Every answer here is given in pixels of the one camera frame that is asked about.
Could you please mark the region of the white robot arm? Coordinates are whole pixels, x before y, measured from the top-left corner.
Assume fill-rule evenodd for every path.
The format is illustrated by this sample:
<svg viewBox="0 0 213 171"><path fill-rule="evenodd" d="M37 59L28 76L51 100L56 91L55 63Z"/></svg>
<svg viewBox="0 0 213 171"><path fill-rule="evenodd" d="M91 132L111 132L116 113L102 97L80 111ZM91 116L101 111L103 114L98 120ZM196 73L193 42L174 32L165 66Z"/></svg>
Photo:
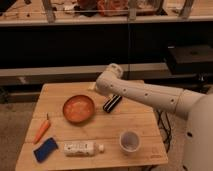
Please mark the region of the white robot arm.
<svg viewBox="0 0 213 171"><path fill-rule="evenodd" d="M111 63L90 90L116 94L187 120L182 171L213 171L213 93L160 86L122 79L123 69Z"/></svg>

